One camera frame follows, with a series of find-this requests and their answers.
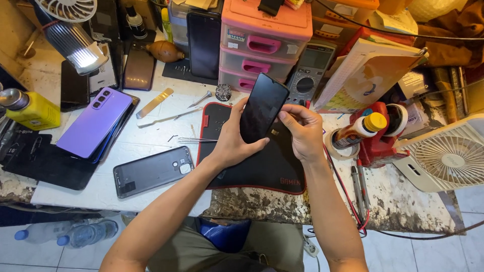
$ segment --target red wire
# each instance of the red wire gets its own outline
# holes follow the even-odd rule
[[[328,150],[326,149],[326,145],[323,144],[323,147],[324,147],[324,152],[326,153],[326,156],[328,157],[328,159],[332,163],[333,170],[336,173],[336,176],[338,177],[338,181],[341,181],[340,182],[341,187],[343,188],[343,191],[345,192],[346,199],[348,200],[349,207],[351,208],[351,211],[353,212],[353,215],[356,218],[356,222],[358,222],[358,225],[361,226],[362,223],[361,223],[360,219],[358,218],[358,214],[356,213],[355,207],[353,206],[353,202],[351,202],[351,199],[349,198],[348,192],[346,191],[346,187],[345,187],[344,183],[342,182],[341,176],[339,175],[338,170],[336,170],[336,168],[333,165],[333,160],[330,157]],[[358,228],[358,231],[364,229],[366,224],[368,224],[369,219],[370,219],[370,210],[367,210],[365,223],[361,227]]]

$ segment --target digital multimeter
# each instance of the digital multimeter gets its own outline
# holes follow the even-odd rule
[[[336,45],[326,41],[311,40],[307,43],[287,84],[290,94],[286,104],[304,106],[313,98],[335,51]]]

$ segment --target yellow bottle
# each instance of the yellow bottle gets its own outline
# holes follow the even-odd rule
[[[7,109],[5,116],[32,130],[61,125],[61,109],[36,92],[5,89],[0,91],[0,105]]]

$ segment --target black mouse pad with red border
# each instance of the black mouse pad with red border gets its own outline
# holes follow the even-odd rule
[[[220,129],[230,117],[232,107],[217,102],[203,108],[200,138],[218,139]],[[223,170],[210,182],[207,190],[230,187],[257,187],[300,195],[306,190],[304,169],[294,156],[291,133],[281,122],[274,123],[267,133],[271,140],[265,148],[243,162]],[[216,142],[200,143],[197,165],[215,148]]]

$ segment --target fan grille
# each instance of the fan grille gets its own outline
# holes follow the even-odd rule
[[[459,136],[435,136],[420,143],[415,158],[434,178],[458,185],[484,182],[484,146],[474,140]],[[463,163],[451,167],[446,163],[446,158],[457,158]]]
[[[91,19],[96,12],[97,0],[35,0],[55,18],[80,23]]]

